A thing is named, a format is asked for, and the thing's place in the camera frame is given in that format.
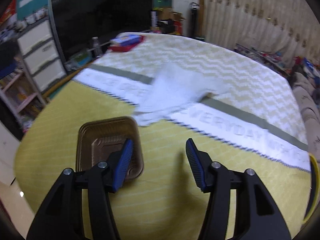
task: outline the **white cloth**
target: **white cloth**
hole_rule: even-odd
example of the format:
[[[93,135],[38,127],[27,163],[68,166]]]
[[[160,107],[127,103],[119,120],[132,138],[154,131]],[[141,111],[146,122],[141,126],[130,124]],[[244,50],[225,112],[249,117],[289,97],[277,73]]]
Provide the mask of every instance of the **white cloth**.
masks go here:
[[[139,81],[89,68],[82,70],[73,81],[135,105],[142,102],[145,93],[152,87]],[[306,151],[269,133],[264,128],[204,104],[191,104],[185,110],[172,113],[168,120],[233,147],[256,152],[290,167],[310,171],[310,160]]]
[[[215,99],[265,119],[280,130],[307,144],[306,130],[296,99],[285,78],[236,52],[207,42],[156,33],[126,53],[110,52],[95,65],[155,78],[163,62],[215,77],[228,84],[229,92]]]
[[[174,63],[165,63],[132,117],[139,126],[148,126],[188,108],[209,92],[218,95],[227,91],[227,85],[217,78],[204,77],[199,72],[182,69]]]

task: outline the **yellow tablecloth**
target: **yellow tablecloth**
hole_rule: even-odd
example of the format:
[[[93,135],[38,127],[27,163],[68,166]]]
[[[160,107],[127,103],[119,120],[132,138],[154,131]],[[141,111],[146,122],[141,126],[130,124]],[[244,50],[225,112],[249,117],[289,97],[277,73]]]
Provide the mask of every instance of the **yellow tablecloth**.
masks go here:
[[[66,167],[75,168],[80,126],[94,120],[130,115],[133,106],[71,81],[40,113],[17,151],[15,172],[34,212]],[[292,236],[300,230],[310,187],[310,174],[273,162],[175,125],[160,121],[139,128],[145,169],[125,183],[111,206],[122,239],[197,239],[209,198],[196,187],[185,154],[193,138],[201,151],[230,170],[253,168],[264,182]],[[231,194],[227,237],[233,234],[235,191]],[[87,205],[84,225],[90,237]]]

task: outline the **white towel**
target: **white towel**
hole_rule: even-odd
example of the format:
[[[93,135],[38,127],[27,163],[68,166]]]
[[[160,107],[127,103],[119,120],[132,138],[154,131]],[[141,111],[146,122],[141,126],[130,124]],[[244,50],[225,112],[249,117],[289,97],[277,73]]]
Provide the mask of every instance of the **white towel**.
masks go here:
[[[132,117],[139,126],[148,126],[168,118],[173,112],[188,108],[207,93],[216,95],[228,91],[228,86],[213,77],[185,70],[166,63],[154,78],[150,91],[136,107]]]

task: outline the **black tv screen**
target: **black tv screen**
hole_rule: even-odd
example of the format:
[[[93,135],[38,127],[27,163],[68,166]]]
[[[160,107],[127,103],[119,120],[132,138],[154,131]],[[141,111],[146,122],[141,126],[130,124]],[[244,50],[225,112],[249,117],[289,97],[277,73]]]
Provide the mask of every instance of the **black tv screen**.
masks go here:
[[[153,0],[49,0],[52,32],[62,62],[121,32],[150,29]]]

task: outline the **gray stripe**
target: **gray stripe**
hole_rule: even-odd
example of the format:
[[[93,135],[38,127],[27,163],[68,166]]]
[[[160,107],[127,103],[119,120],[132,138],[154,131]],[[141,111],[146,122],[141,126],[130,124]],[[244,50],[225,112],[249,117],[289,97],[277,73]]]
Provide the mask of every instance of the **gray stripe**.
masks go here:
[[[121,69],[117,69],[117,68],[105,67],[105,66],[96,65],[96,64],[92,64],[89,67],[94,70],[98,70],[98,71],[110,73],[110,74],[113,74],[116,76],[121,76],[121,77],[129,78],[129,79],[132,79],[135,81],[139,81],[139,82],[147,84],[147,85],[151,84],[151,82],[153,80],[153,78],[151,78],[151,77],[147,77],[147,76],[144,76],[141,74],[137,74],[137,73],[133,73],[130,71],[125,71],[125,70],[121,70]],[[279,129],[276,126],[269,124],[265,119],[262,119],[254,114],[245,112],[243,110],[235,108],[234,106],[228,105],[226,103],[223,103],[223,102],[216,100],[216,99],[213,99],[213,98],[204,97],[200,101],[200,103],[202,103],[206,106],[210,106],[212,108],[215,108],[215,109],[217,109],[221,112],[224,112],[226,114],[230,114],[230,115],[237,117],[245,122],[253,123],[262,129],[268,130],[271,134],[281,138],[282,140],[285,140],[285,141],[289,142],[290,144],[295,145],[299,149],[301,149],[303,151],[308,151],[308,145],[302,143],[297,138],[282,131],[281,129]]]

